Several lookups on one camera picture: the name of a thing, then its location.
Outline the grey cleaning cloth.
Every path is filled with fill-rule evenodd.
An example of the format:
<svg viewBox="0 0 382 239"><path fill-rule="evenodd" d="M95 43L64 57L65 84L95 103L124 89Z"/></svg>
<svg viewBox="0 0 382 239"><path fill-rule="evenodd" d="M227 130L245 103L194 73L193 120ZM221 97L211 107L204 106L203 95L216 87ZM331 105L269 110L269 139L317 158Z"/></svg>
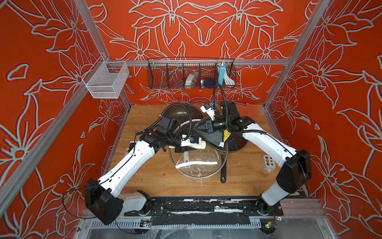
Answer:
<svg viewBox="0 0 382 239"><path fill-rule="evenodd" d="M228 130L218 130L212 133L204 133L204 138L210 143L217 147L224 147L225 142L231 136Z"/></svg>

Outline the glass lid with cream handle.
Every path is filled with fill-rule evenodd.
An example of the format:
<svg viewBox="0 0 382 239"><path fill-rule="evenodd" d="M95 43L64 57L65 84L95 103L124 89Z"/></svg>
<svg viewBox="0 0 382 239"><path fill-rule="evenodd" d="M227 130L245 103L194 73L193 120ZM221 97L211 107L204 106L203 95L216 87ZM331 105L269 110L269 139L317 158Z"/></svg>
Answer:
<svg viewBox="0 0 382 239"><path fill-rule="evenodd" d="M211 177L222 170L227 160L228 146L218 147L206 142L204 149L176 152L174 148L170 148L169 155L180 173L190 178L202 179Z"/></svg>

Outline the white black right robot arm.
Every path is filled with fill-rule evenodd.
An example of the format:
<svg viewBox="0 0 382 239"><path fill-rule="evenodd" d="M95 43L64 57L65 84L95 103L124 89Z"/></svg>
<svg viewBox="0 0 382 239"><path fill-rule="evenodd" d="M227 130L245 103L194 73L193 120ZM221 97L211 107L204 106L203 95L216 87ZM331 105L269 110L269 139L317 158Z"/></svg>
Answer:
<svg viewBox="0 0 382 239"><path fill-rule="evenodd" d="M213 103L201 106L207 116L195 124L195 131L210 144L223 147L231 135L237 135L258 146L273 164L280 167L275 183L265 190L256 207L267 214L286 196L293 194L311 178L309 153L290 147L264 131L253 119L240 116L232 101L222 103L222 114Z"/></svg>

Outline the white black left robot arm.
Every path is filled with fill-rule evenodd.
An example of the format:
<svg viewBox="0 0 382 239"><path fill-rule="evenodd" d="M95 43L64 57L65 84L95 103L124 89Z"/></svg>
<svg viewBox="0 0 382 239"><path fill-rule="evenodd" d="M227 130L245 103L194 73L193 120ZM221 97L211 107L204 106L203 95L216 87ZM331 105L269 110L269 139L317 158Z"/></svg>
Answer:
<svg viewBox="0 0 382 239"><path fill-rule="evenodd" d="M172 137L176 119L162 116L155 130L146 130L133 149L108 173L99 179L90 179L85 184L85 207L104 225L109 225L121 214L132 211L149 211L149 195L137 191L124 199L120 193L136 171L159 149L179 145L180 141Z"/></svg>

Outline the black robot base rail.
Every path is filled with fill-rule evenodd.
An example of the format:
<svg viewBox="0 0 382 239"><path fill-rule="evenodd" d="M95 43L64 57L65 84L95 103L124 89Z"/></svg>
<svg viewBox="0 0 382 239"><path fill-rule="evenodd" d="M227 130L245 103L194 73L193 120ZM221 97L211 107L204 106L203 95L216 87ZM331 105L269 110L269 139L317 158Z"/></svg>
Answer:
<svg viewBox="0 0 382 239"><path fill-rule="evenodd" d="M125 212L123 216L148 217L154 226L256 226L251 219L274 219L284 215L280 203L263 216L257 196L152 197L148 211Z"/></svg>

